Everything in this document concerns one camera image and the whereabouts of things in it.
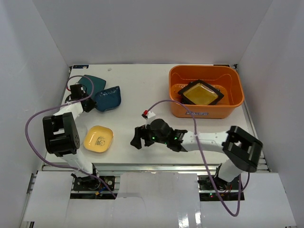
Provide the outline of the dark blue shell plate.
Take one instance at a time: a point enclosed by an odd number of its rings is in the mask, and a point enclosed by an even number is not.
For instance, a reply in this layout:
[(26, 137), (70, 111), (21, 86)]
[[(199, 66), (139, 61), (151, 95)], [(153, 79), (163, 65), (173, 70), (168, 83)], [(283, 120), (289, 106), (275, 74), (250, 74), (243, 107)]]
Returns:
[(99, 91), (94, 96), (96, 110), (105, 112), (117, 108), (121, 104), (121, 90), (119, 86), (114, 86)]

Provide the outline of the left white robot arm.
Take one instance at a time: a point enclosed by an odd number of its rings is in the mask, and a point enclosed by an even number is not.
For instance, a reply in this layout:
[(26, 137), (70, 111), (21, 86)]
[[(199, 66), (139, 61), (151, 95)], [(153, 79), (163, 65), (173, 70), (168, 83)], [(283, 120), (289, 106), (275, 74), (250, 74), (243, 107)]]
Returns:
[(81, 138), (75, 119), (83, 112), (90, 112), (96, 102), (88, 97), (81, 84), (71, 85), (70, 98), (74, 104), (62, 107), (57, 113), (42, 120), (47, 152), (75, 168), (75, 177), (84, 178), (84, 184), (91, 190), (100, 185), (95, 166), (80, 151)]

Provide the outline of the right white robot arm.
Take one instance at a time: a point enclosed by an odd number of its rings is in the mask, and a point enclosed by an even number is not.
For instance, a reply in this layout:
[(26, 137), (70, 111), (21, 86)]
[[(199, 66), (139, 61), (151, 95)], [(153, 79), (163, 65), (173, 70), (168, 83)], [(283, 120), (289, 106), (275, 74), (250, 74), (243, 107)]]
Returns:
[(165, 144), (174, 152), (208, 151), (223, 153), (228, 160), (220, 165), (215, 175), (215, 185), (226, 189), (241, 173), (257, 171), (263, 144), (239, 126), (226, 132), (199, 133), (169, 127), (163, 119), (155, 119), (136, 127), (130, 144), (141, 149), (154, 143)]

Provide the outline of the yellow rounded plate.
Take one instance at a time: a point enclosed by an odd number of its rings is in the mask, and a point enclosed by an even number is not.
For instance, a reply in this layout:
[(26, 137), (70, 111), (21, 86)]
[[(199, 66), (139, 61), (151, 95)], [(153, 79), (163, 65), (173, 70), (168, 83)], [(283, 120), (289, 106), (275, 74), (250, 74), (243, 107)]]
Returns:
[(114, 133), (110, 128), (96, 125), (88, 130), (83, 145), (89, 151), (103, 153), (109, 149), (113, 137)]

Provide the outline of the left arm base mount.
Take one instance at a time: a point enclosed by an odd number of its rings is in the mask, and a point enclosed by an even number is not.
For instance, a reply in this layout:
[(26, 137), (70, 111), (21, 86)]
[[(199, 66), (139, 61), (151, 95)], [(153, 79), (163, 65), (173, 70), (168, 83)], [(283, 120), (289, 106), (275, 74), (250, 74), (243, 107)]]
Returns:
[(70, 198), (77, 200), (114, 200), (117, 196), (114, 193), (115, 176), (99, 176), (108, 188), (99, 180), (91, 177), (78, 178), (75, 174), (71, 174), (74, 178)]

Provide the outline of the black and amber square plate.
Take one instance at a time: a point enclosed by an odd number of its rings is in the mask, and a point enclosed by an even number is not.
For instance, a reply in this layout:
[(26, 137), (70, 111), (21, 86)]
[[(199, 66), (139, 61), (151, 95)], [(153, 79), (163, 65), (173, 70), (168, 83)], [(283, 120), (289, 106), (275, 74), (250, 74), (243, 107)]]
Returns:
[(187, 105), (216, 105), (224, 98), (219, 89), (202, 80), (188, 83), (178, 94), (182, 103)]

